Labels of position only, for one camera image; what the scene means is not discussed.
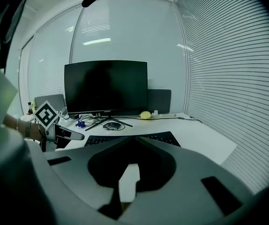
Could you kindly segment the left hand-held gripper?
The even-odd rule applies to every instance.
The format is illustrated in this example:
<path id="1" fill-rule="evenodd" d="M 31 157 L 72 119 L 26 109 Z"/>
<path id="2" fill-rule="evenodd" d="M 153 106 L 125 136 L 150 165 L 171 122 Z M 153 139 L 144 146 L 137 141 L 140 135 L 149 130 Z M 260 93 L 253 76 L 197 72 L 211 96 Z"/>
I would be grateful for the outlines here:
<path id="1" fill-rule="evenodd" d="M 40 142 L 42 151 L 55 151 L 64 149 L 71 140 L 81 141 L 85 136 L 57 124 L 59 120 L 58 112 L 46 100 L 34 113 L 38 121 L 38 129 L 43 137 Z"/>

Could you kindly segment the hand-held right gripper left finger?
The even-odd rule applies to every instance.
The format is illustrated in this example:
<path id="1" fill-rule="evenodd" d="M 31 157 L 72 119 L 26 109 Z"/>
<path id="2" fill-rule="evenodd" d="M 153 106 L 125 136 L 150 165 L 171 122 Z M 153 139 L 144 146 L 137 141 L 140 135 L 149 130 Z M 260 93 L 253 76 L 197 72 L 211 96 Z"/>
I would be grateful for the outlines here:
<path id="1" fill-rule="evenodd" d="M 47 152 L 53 171 L 77 198 L 98 214 L 119 221 L 129 202 L 122 201 L 121 179 L 130 163 L 132 137 L 72 150 Z"/>

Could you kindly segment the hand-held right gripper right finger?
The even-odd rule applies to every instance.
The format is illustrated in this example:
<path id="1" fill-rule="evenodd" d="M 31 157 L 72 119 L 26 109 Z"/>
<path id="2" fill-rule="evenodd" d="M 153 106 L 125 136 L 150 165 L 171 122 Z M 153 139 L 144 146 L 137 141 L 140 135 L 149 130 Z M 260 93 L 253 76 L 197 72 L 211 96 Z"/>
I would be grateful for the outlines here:
<path id="1" fill-rule="evenodd" d="M 253 192 L 232 173 L 208 157 L 188 149 L 147 139 L 170 153 L 176 161 L 176 171 L 159 190 L 137 193 L 121 215 L 123 223 L 131 225 L 204 225 L 223 218 L 223 213 L 202 183 L 215 177 L 242 204 Z"/>

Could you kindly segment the black keyboard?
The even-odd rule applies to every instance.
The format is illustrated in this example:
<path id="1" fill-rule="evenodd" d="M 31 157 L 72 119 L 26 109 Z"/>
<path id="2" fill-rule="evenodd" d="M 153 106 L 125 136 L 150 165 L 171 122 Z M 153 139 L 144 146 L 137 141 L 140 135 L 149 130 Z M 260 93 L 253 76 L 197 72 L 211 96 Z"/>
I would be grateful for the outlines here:
<path id="1" fill-rule="evenodd" d="M 132 135 L 131 137 L 135 137 L 135 136 L 149 138 L 152 140 L 157 140 L 157 141 L 168 143 L 170 145 L 180 147 L 179 142 L 176 140 L 176 138 L 174 137 L 174 135 L 170 131 L 161 132 L 161 133 L 153 133 L 153 134 L 144 134 L 144 135 Z M 104 143 L 104 142 L 115 140 L 115 139 L 122 138 L 122 137 L 124 137 L 124 136 L 90 135 L 84 146 L 91 146 L 94 144 Z"/>

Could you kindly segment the person's left forearm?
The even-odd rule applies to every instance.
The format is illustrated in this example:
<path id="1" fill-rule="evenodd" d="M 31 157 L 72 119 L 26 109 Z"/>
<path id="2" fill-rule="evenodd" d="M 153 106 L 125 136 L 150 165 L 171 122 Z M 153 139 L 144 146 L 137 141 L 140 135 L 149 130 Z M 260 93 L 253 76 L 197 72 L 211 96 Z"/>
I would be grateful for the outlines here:
<path id="1" fill-rule="evenodd" d="M 18 131 L 23 138 L 25 138 L 25 123 L 26 121 L 16 119 L 13 116 L 6 114 L 3 124 L 8 127 Z M 43 127 L 36 123 L 31 123 L 30 139 L 41 142 L 44 139 Z"/>

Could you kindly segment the small flat monitor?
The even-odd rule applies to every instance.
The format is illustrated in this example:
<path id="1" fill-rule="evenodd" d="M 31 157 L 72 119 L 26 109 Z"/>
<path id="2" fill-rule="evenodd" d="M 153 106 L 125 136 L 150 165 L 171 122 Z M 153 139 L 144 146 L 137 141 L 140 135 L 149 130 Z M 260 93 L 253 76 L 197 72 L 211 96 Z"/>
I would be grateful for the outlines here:
<path id="1" fill-rule="evenodd" d="M 45 102 L 48 101 L 51 106 L 61 115 L 67 114 L 66 102 L 63 94 L 48 95 L 34 98 L 35 111 Z"/>

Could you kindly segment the black computer mouse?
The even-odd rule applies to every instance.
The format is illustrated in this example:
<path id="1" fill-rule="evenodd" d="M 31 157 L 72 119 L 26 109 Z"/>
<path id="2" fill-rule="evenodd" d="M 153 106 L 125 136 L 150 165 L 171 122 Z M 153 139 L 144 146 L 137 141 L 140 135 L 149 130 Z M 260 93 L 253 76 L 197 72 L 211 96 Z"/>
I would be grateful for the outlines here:
<path id="1" fill-rule="evenodd" d="M 108 122 L 106 124 L 103 125 L 103 128 L 105 130 L 121 130 L 122 129 L 122 125 L 117 123 L 117 122 Z"/>

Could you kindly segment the black curved monitor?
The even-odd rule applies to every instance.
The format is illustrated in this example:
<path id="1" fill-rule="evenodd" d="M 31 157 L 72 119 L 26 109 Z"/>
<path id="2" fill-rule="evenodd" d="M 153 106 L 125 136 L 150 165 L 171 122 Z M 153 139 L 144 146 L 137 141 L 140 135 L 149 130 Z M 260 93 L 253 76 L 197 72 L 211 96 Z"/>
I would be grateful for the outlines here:
<path id="1" fill-rule="evenodd" d="M 148 108 L 148 67 L 143 61 L 96 60 L 64 66 L 68 115 L 136 115 Z"/>

